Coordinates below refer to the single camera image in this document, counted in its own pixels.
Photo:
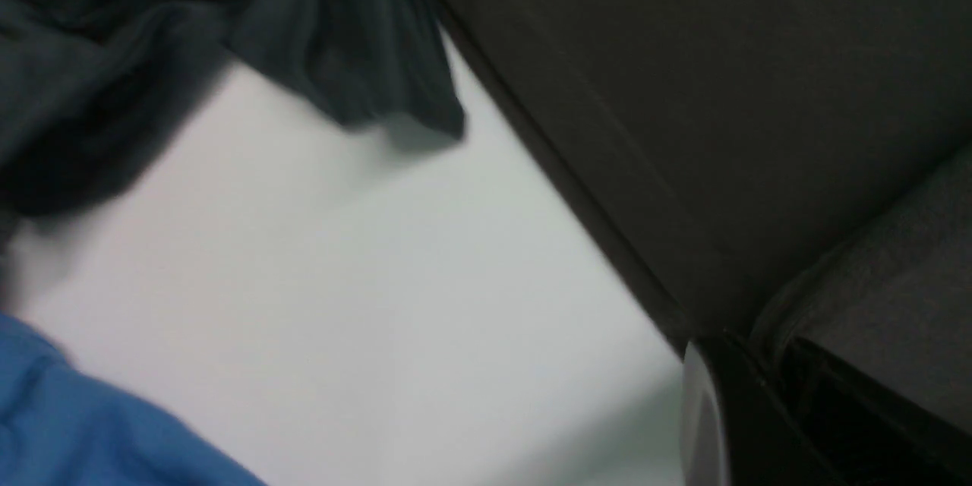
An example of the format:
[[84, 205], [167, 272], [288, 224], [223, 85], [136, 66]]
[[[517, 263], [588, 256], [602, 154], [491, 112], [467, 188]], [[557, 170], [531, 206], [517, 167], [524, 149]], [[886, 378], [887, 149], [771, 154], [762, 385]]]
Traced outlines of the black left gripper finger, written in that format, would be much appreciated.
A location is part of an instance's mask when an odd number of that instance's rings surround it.
[[970, 435], [832, 352], [799, 340], [781, 366], [740, 338], [683, 359], [687, 485], [968, 485]]

